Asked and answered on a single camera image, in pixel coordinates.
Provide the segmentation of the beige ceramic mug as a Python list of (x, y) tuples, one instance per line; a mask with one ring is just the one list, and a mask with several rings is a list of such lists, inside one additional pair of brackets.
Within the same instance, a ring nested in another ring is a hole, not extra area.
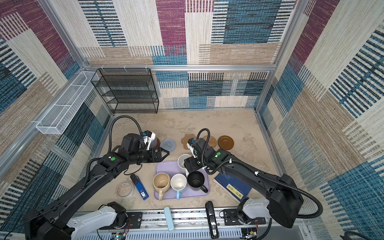
[(158, 200), (162, 201), (164, 199), (165, 193), (171, 187), (171, 178), (166, 173), (158, 173), (153, 178), (153, 187), (155, 192), (158, 193)]

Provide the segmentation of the lavender plastic tray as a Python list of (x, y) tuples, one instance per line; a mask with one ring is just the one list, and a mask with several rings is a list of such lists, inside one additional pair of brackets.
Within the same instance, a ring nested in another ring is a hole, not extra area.
[[(207, 187), (208, 191), (210, 190), (210, 182), (208, 174), (200, 169), (199, 172), (201, 172), (205, 177), (205, 183), (204, 185)], [(165, 161), (158, 163), (156, 165), (156, 175), (159, 173), (166, 173), (171, 178), (176, 174), (185, 174), (179, 167), (178, 161)], [(191, 188), (190, 185), (187, 185), (186, 188), (181, 192), (181, 198), (192, 198), (192, 197), (203, 197), (208, 195), (209, 193), (205, 193), (202, 190), (196, 190)], [(176, 199), (177, 198), (177, 191), (175, 191), (173, 188), (170, 188), (165, 194), (163, 199), (169, 200), (169, 199)]]

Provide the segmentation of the small brown wooden coaster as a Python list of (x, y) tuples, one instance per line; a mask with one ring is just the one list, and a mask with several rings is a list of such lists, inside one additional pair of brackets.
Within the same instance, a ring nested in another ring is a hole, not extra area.
[(224, 150), (231, 150), (235, 145), (234, 140), (230, 136), (220, 136), (218, 138), (218, 146)]

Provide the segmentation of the blue black stapler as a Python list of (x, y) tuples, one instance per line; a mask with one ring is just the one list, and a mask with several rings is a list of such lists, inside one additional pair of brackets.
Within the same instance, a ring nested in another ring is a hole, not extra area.
[(136, 189), (138, 190), (141, 198), (144, 201), (147, 200), (149, 198), (149, 195), (148, 195), (148, 192), (146, 191), (142, 181), (140, 180), (140, 178), (135, 174), (131, 174), (130, 178), (131, 178), (133, 184), (135, 185)]

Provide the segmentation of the black mug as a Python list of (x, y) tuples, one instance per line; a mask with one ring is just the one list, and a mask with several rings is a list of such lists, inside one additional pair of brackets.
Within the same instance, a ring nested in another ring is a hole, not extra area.
[(191, 172), (188, 174), (187, 181), (189, 186), (193, 190), (195, 191), (201, 190), (206, 194), (209, 192), (208, 188), (204, 185), (205, 176), (203, 175), (203, 173), (199, 171)]

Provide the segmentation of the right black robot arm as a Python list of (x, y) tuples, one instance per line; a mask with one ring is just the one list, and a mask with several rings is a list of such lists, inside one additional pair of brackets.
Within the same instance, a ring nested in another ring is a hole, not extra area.
[(243, 201), (238, 208), (238, 218), (246, 223), (249, 219), (272, 218), (285, 228), (292, 228), (296, 219), (313, 219), (323, 213), (323, 206), (313, 195), (297, 188), (294, 180), (284, 174), (281, 177), (261, 171), (241, 161), (232, 153), (215, 150), (203, 139), (189, 139), (192, 157), (185, 160), (189, 173), (204, 169), (208, 175), (216, 172), (232, 176), (265, 197), (263, 205)]

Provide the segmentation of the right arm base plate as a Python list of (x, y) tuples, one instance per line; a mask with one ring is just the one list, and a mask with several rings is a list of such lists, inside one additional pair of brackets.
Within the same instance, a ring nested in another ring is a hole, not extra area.
[(226, 226), (256, 225), (256, 223), (265, 225), (267, 223), (265, 218), (256, 218), (244, 224), (236, 218), (235, 209), (224, 209), (219, 213), (219, 216), (224, 219)]

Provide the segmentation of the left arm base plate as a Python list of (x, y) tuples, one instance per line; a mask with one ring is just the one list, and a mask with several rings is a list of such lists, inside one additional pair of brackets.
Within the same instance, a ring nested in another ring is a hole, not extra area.
[(143, 212), (127, 212), (123, 214), (123, 227), (125, 231), (139, 229), (142, 224)]

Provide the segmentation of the clear tape roll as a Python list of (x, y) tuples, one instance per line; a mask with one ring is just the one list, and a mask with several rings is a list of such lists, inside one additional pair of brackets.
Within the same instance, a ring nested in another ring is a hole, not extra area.
[(117, 195), (122, 199), (129, 199), (133, 196), (135, 186), (131, 181), (124, 181), (117, 188)]

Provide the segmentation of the blue grey knitted coaster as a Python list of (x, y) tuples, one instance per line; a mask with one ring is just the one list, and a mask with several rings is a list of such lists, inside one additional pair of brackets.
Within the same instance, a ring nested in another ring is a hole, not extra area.
[(160, 147), (168, 152), (173, 152), (177, 147), (177, 143), (172, 139), (166, 139), (161, 142)]

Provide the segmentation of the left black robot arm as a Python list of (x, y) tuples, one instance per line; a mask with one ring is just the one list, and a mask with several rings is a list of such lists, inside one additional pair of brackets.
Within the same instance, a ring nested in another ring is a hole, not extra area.
[(101, 158), (90, 161), (86, 175), (61, 197), (41, 210), (31, 209), (25, 215), (27, 240), (75, 240), (96, 229), (111, 226), (124, 208), (117, 203), (107, 204), (106, 213), (96, 212), (87, 220), (76, 220), (74, 214), (103, 186), (128, 170), (131, 165), (160, 163), (169, 151), (151, 149), (142, 136), (128, 134), (121, 145)]

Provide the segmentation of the blue hardcover book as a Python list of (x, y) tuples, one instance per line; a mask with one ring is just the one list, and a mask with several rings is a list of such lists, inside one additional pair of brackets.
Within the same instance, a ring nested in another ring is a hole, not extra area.
[(251, 187), (243, 183), (237, 178), (219, 173), (214, 182), (222, 187), (229, 195), (231, 195), (238, 203), (243, 201), (251, 192)]

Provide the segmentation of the black stapler on rail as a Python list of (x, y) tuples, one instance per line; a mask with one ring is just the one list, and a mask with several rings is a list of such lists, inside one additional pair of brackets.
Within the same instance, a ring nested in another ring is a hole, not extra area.
[(212, 239), (218, 239), (219, 231), (218, 231), (218, 225), (216, 221), (214, 205), (211, 201), (208, 201), (205, 204), (205, 208), (206, 208), (208, 225), (210, 229), (210, 236)]

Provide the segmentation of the white speckled mug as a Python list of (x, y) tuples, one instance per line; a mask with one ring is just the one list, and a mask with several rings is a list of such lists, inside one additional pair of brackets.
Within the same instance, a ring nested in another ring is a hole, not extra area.
[(181, 155), (179, 158), (178, 158), (178, 166), (179, 166), (179, 169), (183, 172), (186, 170), (185, 168), (185, 160), (192, 157), (191, 155), (189, 154), (183, 154)]

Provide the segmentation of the woven rattan round coaster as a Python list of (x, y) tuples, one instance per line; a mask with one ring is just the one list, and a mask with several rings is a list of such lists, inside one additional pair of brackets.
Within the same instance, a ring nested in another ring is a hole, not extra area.
[(215, 148), (217, 146), (217, 140), (213, 136), (210, 136), (208, 139), (208, 136), (204, 136), (203, 139), (208, 142), (208, 145), (212, 148)]

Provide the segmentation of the brown flower cork coaster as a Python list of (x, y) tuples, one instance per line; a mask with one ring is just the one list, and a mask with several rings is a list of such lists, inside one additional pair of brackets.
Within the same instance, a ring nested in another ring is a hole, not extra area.
[(188, 149), (189, 149), (188, 146), (187, 146), (188, 141), (189, 141), (190, 139), (195, 139), (195, 138), (196, 138), (196, 136), (195, 136), (194, 134), (186, 134), (186, 135), (181, 139), (181, 143), (183, 144), (183, 148), (184, 148), (185, 150), (188, 150)]

